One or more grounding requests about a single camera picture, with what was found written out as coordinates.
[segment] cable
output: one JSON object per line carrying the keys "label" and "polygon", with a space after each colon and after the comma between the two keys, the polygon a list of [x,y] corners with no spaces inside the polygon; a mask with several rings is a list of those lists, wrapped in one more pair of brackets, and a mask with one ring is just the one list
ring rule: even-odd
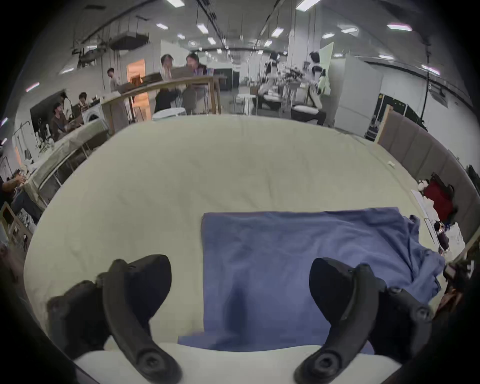
{"label": "cable", "polygon": [[[427,67],[430,65],[430,52],[428,51],[428,42],[425,43],[425,52],[427,54]],[[425,90],[425,100],[423,101],[423,109],[421,110],[420,119],[423,122],[423,113],[425,112],[425,106],[427,105],[428,96],[428,84],[430,83],[430,71],[427,69],[427,89]]]}

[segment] person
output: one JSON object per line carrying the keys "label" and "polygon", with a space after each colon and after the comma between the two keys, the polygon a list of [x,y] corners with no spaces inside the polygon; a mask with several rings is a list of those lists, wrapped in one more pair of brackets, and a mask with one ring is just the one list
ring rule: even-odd
{"label": "person", "polygon": [[[207,74],[207,67],[200,64],[198,56],[191,53],[187,56],[187,66],[191,68],[194,76]],[[207,87],[204,85],[189,85],[183,92],[183,106],[187,114],[197,114],[205,112],[208,109],[208,98],[206,96]]]}
{"label": "person", "polygon": [[173,57],[167,53],[166,55],[163,55],[161,57],[160,61],[162,63],[162,67],[160,68],[160,74],[162,75],[162,80],[168,81],[172,78],[172,74],[170,70],[172,69],[172,66],[173,66]]}
{"label": "person", "polygon": [[110,78],[110,92],[114,92],[117,90],[119,83],[115,78],[115,70],[113,68],[109,68],[107,70],[107,75]]}
{"label": "person", "polygon": [[15,192],[15,188],[20,187],[25,181],[25,176],[21,174],[17,174],[14,178],[6,182],[3,182],[0,176],[0,206],[3,206],[3,203],[7,202],[16,215],[23,208],[32,217],[34,223],[37,224],[42,216],[42,211],[30,200],[28,194],[22,190],[15,198],[13,198],[12,195],[12,193]]}
{"label": "person", "polygon": [[67,124],[68,121],[63,114],[61,104],[55,103],[53,105],[53,117],[50,121],[50,133],[53,141],[57,141],[67,133]]}
{"label": "person", "polygon": [[198,55],[195,53],[191,53],[187,56],[187,65],[193,70],[195,76],[207,74],[206,65],[200,64]]}
{"label": "person", "polygon": [[70,121],[71,119],[73,119],[72,102],[67,97],[67,94],[65,92],[62,92],[60,94],[60,102],[63,108],[63,114],[65,115],[65,118],[67,119],[67,121]]}
{"label": "person", "polygon": [[[162,67],[160,68],[160,74],[163,81],[171,79],[172,74],[170,72],[173,66],[173,57],[168,53],[163,55],[160,59]],[[160,89],[155,97],[155,112],[171,108],[171,103],[177,98],[177,92],[175,89]]]}
{"label": "person", "polygon": [[78,100],[80,101],[80,109],[87,109],[88,102],[87,102],[87,92],[82,92],[78,95]]}

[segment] floor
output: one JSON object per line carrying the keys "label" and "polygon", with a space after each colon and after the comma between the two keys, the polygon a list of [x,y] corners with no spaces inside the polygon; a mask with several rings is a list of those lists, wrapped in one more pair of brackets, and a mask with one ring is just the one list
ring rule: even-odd
{"label": "floor", "polygon": [[[233,113],[233,98],[234,96],[242,93],[250,93],[249,87],[241,86],[238,89],[232,91],[221,91],[220,92],[220,103],[222,108],[222,113]],[[235,107],[235,113],[241,114],[242,113],[242,105],[240,100],[237,101],[237,105]],[[279,112],[272,111],[268,108],[267,105],[263,105],[261,109],[258,110],[256,113],[255,108],[253,109],[253,115],[257,114],[258,116],[265,116],[265,117],[275,117],[281,119],[290,119],[290,112],[285,111],[283,112],[280,110]]]}

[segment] white tablecloth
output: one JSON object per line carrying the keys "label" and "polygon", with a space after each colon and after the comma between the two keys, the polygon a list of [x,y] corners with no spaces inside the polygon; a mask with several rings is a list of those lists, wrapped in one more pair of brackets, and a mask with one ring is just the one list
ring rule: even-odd
{"label": "white tablecloth", "polygon": [[38,189],[49,174],[60,164],[68,155],[75,152],[92,137],[101,132],[107,131],[108,126],[102,119],[94,120],[90,123],[80,126],[76,130],[58,140],[53,148],[47,152],[32,166],[35,170],[24,184],[24,189],[30,199],[40,208],[45,209],[45,204],[38,196]]}
{"label": "white tablecloth", "polygon": [[[150,327],[157,343],[176,342],[203,329],[204,212],[397,206],[421,217],[415,187],[380,146],[317,125],[234,115],[131,125],[47,207],[26,258],[26,291],[45,327],[51,297],[94,281],[115,259],[165,254],[172,287]],[[420,243],[433,248],[424,223]]]}

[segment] blue cloth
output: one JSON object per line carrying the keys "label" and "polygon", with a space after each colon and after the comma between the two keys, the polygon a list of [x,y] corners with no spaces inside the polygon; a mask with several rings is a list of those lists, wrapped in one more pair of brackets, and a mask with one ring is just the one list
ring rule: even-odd
{"label": "blue cloth", "polygon": [[428,303],[439,290],[436,276],[444,259],[419,244],[419,225],[397,208],[207,213],[204,333],[179,343],[231,351],[322,345],[330,324],[309,289],[317,257],[352,267],[368,263],[387,286],[405,288]]}

